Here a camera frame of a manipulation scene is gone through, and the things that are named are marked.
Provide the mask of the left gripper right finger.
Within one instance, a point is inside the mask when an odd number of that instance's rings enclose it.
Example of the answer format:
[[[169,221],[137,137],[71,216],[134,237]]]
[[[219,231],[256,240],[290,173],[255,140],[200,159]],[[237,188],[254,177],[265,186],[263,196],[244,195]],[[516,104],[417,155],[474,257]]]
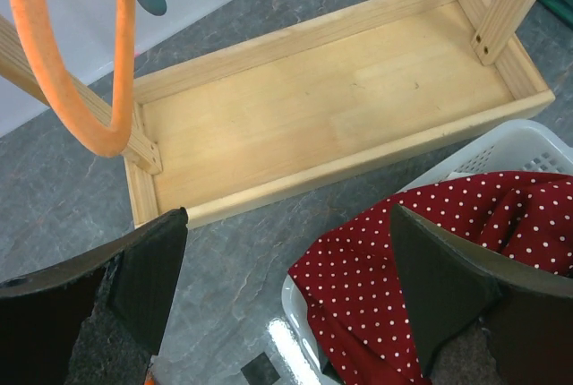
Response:
[[[423,376],[480,324],[508,384],[572,382],[572,280],[453,235],[404,206],[390,213],[398,280]]]

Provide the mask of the orange plastic hanger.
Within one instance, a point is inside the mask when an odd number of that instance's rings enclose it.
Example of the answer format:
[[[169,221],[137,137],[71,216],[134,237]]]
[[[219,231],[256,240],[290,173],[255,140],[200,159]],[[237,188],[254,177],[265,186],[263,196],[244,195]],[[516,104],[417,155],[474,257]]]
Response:
[[[116,0],[46,0],[66,69],[89,85],[113,70]],[[1,15],[13,24],[9,0]],[[1,76],[1,136],[38,116],[46,106]]]

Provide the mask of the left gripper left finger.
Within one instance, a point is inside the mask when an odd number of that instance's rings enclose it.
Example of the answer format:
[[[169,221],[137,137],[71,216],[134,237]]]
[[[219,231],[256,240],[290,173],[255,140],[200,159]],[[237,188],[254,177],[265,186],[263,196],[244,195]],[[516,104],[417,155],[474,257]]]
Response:
[[[3,384],[142,384],[182,267],[185,209],[1,284]]]

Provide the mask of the red polka dot garment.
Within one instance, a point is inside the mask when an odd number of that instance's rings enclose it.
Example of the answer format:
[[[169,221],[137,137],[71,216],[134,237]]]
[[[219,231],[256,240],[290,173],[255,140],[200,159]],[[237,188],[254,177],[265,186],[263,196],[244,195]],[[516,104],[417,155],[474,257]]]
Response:
[[[289,270],[346,384],[423,383],[390,238],[395,205],[514,261],[554,275],[572,270],[568,175],[461,175],[389,196],[319,237]]]

